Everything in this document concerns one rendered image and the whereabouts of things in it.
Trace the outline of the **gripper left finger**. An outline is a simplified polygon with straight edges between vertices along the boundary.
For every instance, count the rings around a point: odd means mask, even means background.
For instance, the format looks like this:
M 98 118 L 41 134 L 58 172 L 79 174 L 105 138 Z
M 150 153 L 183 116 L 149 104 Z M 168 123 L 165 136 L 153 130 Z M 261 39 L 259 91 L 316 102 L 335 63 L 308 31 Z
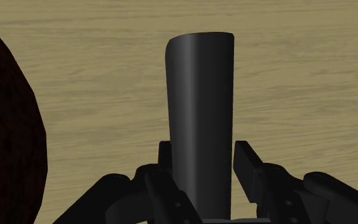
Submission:
M 133 179 L 103 176 L 52 224 L 202 224 L 171 169 L 171 143 L 161 141 L 156 164 L 138 167 Z

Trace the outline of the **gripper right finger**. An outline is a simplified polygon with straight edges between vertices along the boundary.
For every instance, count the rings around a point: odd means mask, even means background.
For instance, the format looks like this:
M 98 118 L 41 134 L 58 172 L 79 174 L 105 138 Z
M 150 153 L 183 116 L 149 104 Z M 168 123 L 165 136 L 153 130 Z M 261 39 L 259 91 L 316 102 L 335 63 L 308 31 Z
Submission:
M 247 141 L 236 141 L 233 170 L 258 218 L 270 224 L 358 224 L 358 190 L 325 172 L 303 179 L 263 162 Z

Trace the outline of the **black cylindrical tumbler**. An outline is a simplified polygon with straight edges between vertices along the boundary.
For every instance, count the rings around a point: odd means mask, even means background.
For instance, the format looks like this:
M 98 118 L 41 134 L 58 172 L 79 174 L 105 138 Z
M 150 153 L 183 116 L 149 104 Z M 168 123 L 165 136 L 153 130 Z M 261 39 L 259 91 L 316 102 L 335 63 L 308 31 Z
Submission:
M 234 42 L 190 33 L 165 51 L 172 176 L 202 219 L 231 217 Z

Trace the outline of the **dark red rounded object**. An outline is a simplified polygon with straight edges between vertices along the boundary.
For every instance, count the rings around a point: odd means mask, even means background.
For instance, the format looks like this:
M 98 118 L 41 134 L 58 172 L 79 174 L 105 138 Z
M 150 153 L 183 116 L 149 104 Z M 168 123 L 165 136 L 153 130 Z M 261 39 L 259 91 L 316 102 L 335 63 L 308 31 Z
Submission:
M 0 38 L 0 224 L 34 224 L 48 172 L 34 92 Z

